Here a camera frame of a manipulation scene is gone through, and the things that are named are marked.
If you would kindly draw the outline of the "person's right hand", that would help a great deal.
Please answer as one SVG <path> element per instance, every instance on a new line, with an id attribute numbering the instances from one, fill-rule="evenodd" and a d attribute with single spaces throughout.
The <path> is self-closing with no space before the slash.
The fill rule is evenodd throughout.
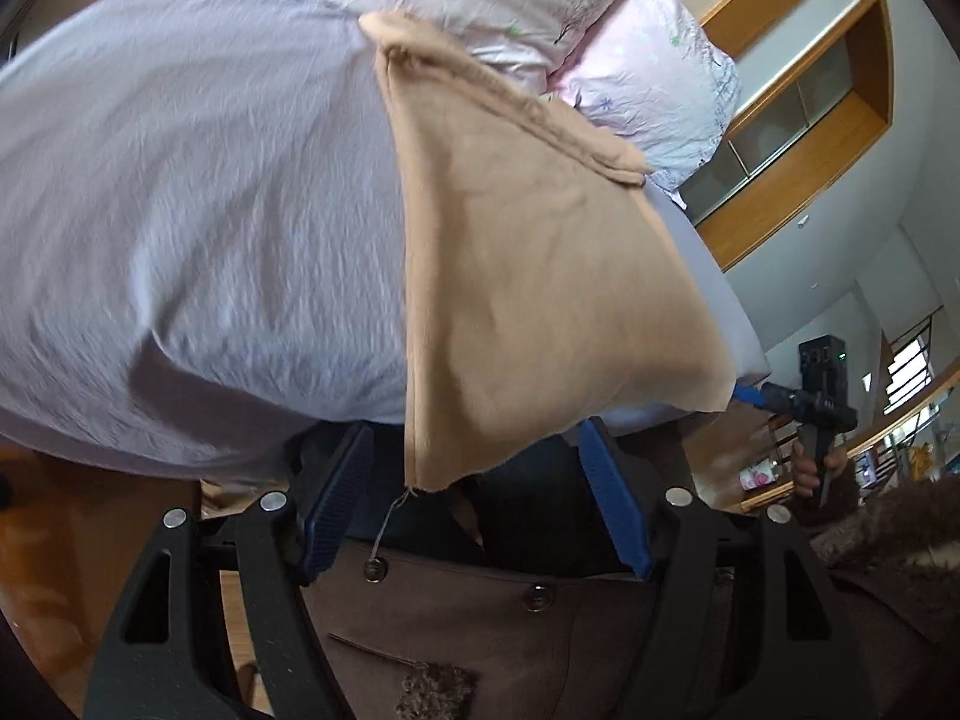
<path id="1" fill-rule="evenodd" d="M 794 494 L 799 497 L 812 497 L 827 479 L 843 475 L 848 466 L 848 456 L 841 447 L 833 449 L 822 461 L 823 468 L 809 457 L 799 440 L 791 447 L 791 473 L 793 473 Z"/>

